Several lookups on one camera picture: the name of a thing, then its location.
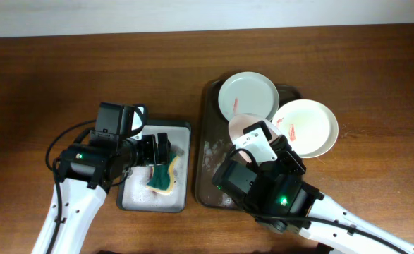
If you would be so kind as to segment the cream white plate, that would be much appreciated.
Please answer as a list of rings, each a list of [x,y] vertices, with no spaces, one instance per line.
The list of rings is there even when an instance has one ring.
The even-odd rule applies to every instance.
[[[325,105],[310,99],[284,104],[275,113],[272,124],[287,137],[301,158],[319,157],[333,148],[339,135],[338,121]]]

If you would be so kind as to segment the pink white plate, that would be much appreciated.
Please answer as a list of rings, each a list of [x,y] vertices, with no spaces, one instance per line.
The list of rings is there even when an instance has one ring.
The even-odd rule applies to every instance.
[[[239,114],[234,116],[229,121],[229,136],[231,138],[231,141],[243,134],[244,131],[247,130],[248,126],[257,123],[258,121],[265,121],[268,125],[272,134],[270,144],[272,144],[279,136],[282,135],[281,131],[274,124],[272,124],[267,119],[262,118],[261,116],[255,114]]]

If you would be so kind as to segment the green and yellow sponge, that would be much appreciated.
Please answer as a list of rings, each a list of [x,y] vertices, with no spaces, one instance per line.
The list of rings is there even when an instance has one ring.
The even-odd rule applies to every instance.
[[[169,154],[169,163],[152,167],[151,177],[145,187],[155,193],[169,195],[176,182],[174,169],[180,157],[175,153]]]

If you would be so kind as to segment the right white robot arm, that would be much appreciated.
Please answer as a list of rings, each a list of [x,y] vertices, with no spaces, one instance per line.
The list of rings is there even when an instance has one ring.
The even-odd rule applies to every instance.
[[[212,178],[238,209],[274,233],[316,241],[333,253],[414,253],[409,243],[355,216],[306,183],[302,159],[284,136],[270,143],[270,158],[233,145]]]

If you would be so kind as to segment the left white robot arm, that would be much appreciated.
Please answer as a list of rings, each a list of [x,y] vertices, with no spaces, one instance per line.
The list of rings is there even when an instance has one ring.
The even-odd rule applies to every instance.
[[[90,225],[111,188],[133,167],[169,163],[166,133],[144,135],[147,108],[102,102],[95,120],[55,159],[46,158],[54,178],[51,206],[33,253],[79,253]]]

